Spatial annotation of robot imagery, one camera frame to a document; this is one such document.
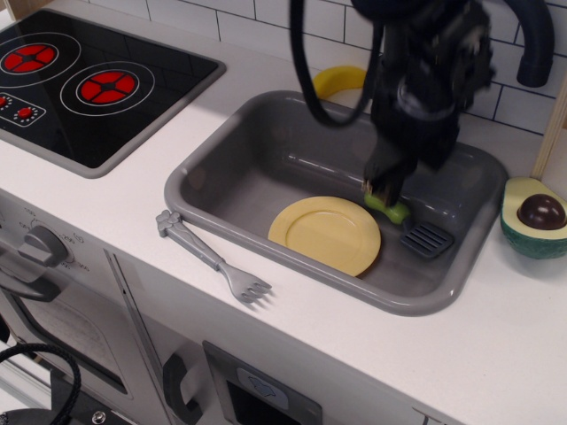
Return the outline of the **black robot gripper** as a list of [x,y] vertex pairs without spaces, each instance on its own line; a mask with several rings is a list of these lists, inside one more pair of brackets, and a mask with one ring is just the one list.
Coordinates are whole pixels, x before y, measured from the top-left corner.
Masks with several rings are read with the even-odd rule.
[[459,133],[459,112],[452,99],[431,93],[424,100],[412,93],[404,81],[380,82],[375,90],[370,114],[378,139],[393,148],[387,153],[378,147],[368,159],[362,189],[386,207],[398,202],[408,172],[393,170],[407,161],[438,169],[452,153]]

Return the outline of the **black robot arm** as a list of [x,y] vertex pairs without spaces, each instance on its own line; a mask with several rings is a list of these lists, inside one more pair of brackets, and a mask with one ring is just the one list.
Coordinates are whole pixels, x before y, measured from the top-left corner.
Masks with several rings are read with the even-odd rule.
[[440,168],[452,153],[459,118],[493,76],[490,22],[478,1],[355,1],[373,25],[361,100],[387,153],[374,151],[362,187],[397,202],[418,163]]

